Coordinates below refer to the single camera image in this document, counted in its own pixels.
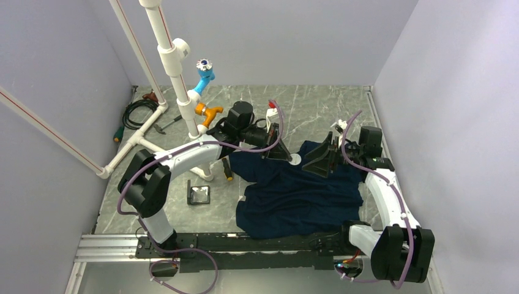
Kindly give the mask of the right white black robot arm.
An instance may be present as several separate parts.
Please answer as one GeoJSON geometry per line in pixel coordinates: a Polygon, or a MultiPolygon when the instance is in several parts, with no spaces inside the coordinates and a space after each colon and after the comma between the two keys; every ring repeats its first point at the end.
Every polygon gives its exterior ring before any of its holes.
{"type": "Polygon", "coordinates": [[[383,156],[383,133],[378,127],[365,126],[358,141],[348,141],[329,132],[305,158],[305,172],[328,177],[341,165],[359,171],[362,181],[375,199],[383,230],[359,220],[345,221],[337,246],[344,254],[357,249],[370,262],[377,280],[423,283],[427,278],[435,244],[430,229],[423,228],[410,212],[397,184],[392,161],[383,156]]]}

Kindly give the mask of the navy blue t-shirt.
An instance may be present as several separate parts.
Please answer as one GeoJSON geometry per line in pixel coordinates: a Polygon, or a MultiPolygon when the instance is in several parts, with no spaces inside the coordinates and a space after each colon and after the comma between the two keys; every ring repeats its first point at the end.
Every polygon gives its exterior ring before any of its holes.
{"type": "Polygon", "coordinates": [[[362,177],[350,165],[324,178],[258,153],[235,152],[228,160],[232,172],[249,183],[237,203],[236,225],[252,238],[331,232],[359,220],[362,177]]]}

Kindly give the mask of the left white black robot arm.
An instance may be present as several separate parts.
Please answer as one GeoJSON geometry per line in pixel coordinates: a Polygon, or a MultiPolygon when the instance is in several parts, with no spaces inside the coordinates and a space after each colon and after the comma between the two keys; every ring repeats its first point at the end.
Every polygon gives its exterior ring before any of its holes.
{"type": "Polygon", "coordinates": [[[135,209],[134,215],[148,233],[157,255],[168,257],[177,249],[177,233],[164,206],[170,182],[179,175],[236,150],[245,151],[241,143],[250,145],[247,152],[258,153],[261,158],[284,160],[291,165],[301,162],[301,157],[288,151],[282,142],[284,122],[280,107],[274,100],[269,105],[266,116],[257,119],[250,103],[238,101],[224,118],[194,141],[168,151],[152,154],[143,149],[134,155],[118,186],[120,201],[135,209]]]}

